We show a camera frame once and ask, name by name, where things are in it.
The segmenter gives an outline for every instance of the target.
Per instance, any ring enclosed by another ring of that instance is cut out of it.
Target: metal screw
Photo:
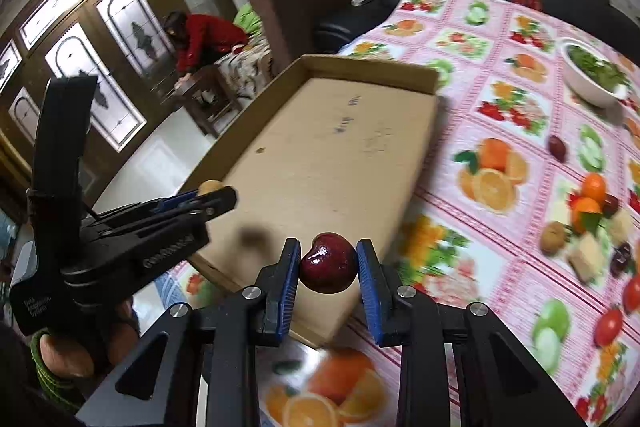
[[[186,315],[188,311],[189,311],[189,307],[182,302],[178,302],[177,304],[174,304],[169,308],[169,314],[172,317],[176,317],[176,318]]]
[[[398,295],[405,299],[415,297],[415,288],[407,285],[398,286]]]
[[[242,290],[242,297],[245,299],[257,299],[262,290],[258,288],[258,286],[247,286],[244,290]]]
[[[489,312],[489,308],[486,307],[486,304],[482,304],[482,302],[472,302],[471,306],[469,306],[469,311],[476,317],[484,317]]]

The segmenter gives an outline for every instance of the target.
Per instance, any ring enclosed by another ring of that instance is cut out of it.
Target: cherry tomato
[[[640,274],[634,275],[631,280],[626,283],[622,292],[622,303],[625,306],[625,312],[631,313],[640,307]]]
[[[593,332],[593,340],[596,346],[608,346],[612,343],[620,333],[623,321],[624,317],[620,308],[615,307],[602,314]]]

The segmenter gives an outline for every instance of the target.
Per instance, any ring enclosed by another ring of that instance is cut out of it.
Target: tofu cube
[[[631,226],[631,216],[624,208],[620,208],[609,221],[609,237],[614,247],[628,241]]]
[[[574,267],[578,279],[587,283],[598,275],[604,265],[604,256],[600,244],[591,232],[586,232],[567,256]]]

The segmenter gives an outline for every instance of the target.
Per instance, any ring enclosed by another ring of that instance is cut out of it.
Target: bowl
[[[561,39],[559,43],[560,54],[562,55],[562,76],[564,81],[571,87],[581,98],[597,107],[609,107],[620,100],[626,99],[626,86],[618,84],[615,92],[609,92],[600,87],[596,82],[591,80],[582,70],[574,64],[569,58],[567,48],[569,46],[578,46],[590,54],[599,58],[604,62],[610,62],[603,54],[596,50],[593,46],[586,42],[572,38]]]

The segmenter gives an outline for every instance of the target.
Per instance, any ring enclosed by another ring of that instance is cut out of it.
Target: cardboard box lid
[[[382,257],[398,227],[436,112],[437,73],[392,62],[305,55],[216,142],[184,188],[220,179],[238,191],[236,210],[209,221],[210,243],[192,262],[236,290],[277,261],[287,237],[303,255],[321,232]],[[359,295],[321,295],[298,285],[292,335],[331,339]]]

